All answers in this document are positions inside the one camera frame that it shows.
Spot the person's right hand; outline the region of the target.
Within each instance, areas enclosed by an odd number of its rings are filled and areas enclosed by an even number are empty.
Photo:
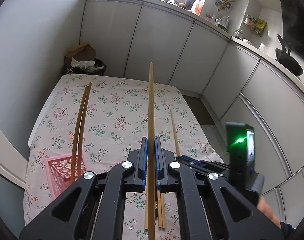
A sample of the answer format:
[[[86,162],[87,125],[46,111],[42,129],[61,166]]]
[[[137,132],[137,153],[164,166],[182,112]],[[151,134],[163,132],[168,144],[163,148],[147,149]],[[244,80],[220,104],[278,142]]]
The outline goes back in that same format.
[[[270,219],[279,229],[281,229],[281,224],[276,215],[274,215],[272,208],[267,204],[263,196],[260,196],[259,202],[257,204],[257,209],[261,211],[268,219]]]

